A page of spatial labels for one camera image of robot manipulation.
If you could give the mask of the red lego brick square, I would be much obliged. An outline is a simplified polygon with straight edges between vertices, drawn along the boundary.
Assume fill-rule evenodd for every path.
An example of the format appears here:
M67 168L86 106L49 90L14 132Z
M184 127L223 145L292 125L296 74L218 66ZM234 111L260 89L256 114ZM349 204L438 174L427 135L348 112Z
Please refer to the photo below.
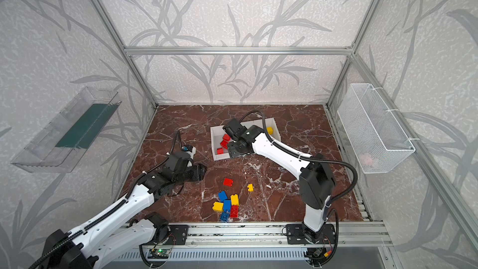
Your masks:
M229 179L229 178L225 178L224 179L224 182L223 182L223 185L224 186L227 186L227 187L232 187L234 184L234 181L232 179Z

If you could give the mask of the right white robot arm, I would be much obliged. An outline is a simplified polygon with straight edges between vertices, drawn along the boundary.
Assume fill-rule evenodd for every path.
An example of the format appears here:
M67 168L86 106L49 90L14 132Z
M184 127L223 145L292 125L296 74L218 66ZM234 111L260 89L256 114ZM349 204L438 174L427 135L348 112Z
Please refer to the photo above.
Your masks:
M322 239L331 205L352 192L358 181L358 172L349 163L312 156L283 144L267 132L265 119L261 121L261 126L247 128L234 118L223 126L225 134L232 139L228 144L229 155L231 158L251 154L263 156L299 181L299 195L306 206L302 232L309 243L316 244ZM336 195L333 194L336 179L331 164L341 165L353 175L351 185Z

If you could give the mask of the red eight-stud lego brick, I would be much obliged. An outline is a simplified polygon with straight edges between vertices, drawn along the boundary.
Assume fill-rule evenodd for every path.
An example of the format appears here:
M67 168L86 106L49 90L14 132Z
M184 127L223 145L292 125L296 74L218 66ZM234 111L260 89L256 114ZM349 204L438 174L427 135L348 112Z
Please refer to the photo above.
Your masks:
M225 140L221 141L221 142L220 142L220 145L221 145L221 147L222 147L223 149L227 149L227 148L228 148L228 142L225 141Z

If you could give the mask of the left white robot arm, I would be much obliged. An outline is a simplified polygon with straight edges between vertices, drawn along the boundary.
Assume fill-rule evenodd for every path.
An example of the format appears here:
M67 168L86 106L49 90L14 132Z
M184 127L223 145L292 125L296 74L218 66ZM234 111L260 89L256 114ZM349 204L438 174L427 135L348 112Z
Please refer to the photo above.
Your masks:
M169 240L168 221L156 212L120 231L142 210L172 194L176 186L204 179L207 168L194 162L196 149L184 146L148 171L128 192L98 215L68 232L57 230L45 241L42 256L31 268L100 269L135 246Z

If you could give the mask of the red lego brick bottom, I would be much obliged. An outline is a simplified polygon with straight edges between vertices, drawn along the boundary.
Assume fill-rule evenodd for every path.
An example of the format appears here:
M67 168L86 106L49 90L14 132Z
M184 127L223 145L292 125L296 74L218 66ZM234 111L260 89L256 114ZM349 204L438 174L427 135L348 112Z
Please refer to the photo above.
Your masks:
M239 207L237 205L232 205L230 208L230 218L239 217Z

